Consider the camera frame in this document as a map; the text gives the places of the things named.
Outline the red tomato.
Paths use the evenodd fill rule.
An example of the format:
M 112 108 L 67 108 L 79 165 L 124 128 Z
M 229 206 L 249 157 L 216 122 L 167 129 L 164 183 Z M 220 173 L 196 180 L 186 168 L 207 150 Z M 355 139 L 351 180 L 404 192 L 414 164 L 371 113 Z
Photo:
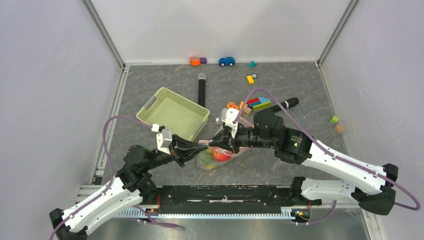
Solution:
M 213 147 L 211 154 L 214 160 L 220 163 L 227 162 L 232 158 L 231 152 L 228 153 L 219 147 Z

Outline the clear polka dot zip bag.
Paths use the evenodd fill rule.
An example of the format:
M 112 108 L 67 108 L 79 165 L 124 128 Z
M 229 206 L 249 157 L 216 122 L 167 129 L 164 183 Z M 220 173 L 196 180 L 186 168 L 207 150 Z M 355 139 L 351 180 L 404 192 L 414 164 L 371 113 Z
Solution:
M 212 170 L 239 158 L 248 150 L 248 147 L 240 147 L 238 153 L 233 153 L 223 148 L 209 146 L 196 156 L 196 166 L 203 170 Z

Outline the green cabbage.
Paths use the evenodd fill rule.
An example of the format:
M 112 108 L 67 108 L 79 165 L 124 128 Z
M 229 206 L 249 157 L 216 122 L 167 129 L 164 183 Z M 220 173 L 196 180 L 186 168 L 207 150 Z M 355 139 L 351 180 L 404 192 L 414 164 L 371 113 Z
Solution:
M 201 164 L 211 164 L 214 162 L 214 157 L 211 152 L 204 150 L 197 155 L 197 160 Z

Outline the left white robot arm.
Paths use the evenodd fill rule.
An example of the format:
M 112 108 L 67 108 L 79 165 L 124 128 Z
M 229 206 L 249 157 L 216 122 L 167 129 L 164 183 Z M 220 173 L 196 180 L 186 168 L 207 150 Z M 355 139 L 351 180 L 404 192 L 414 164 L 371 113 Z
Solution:
M 124 166 L 95 193 L 76 205 L 56 208 L 49 213 L 52 223 L 52 238 L 59 240 L 85 240 L 102 224 L 120 212 L 141 202 L 153 203 L 157 198 L 157 187 L 149 170 L 171 162 L 184 167 L 200 152 L 208 148 L 207 143 L 185 140 L 176 134 L 163 137 L 157 134 L 157 148 L 141 145 L 130 147 L 124 157 Z

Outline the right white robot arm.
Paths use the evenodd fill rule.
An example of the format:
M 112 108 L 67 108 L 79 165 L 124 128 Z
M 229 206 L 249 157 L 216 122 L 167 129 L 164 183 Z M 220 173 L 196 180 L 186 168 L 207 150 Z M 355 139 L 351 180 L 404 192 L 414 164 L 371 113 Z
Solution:
M 237 154 L 241 148 L 273 149 L 274 156 L 288 164 L 302 165 L 335 176 L 334 180 L 295 177 L 289 199 L 297 204 L 338 201 L 357 203 L 360 208 L 386 216 L 395 204 L 393 184 L 398 167 L 371 165 L 340 153 L 304 132 L 288 128 L 282 117 L 261 110 L 253 117 L 253 126 L 235 120 L 237 111 L 225 109 L 218 119 L 221 130 L 209 141 L 211 147 Z

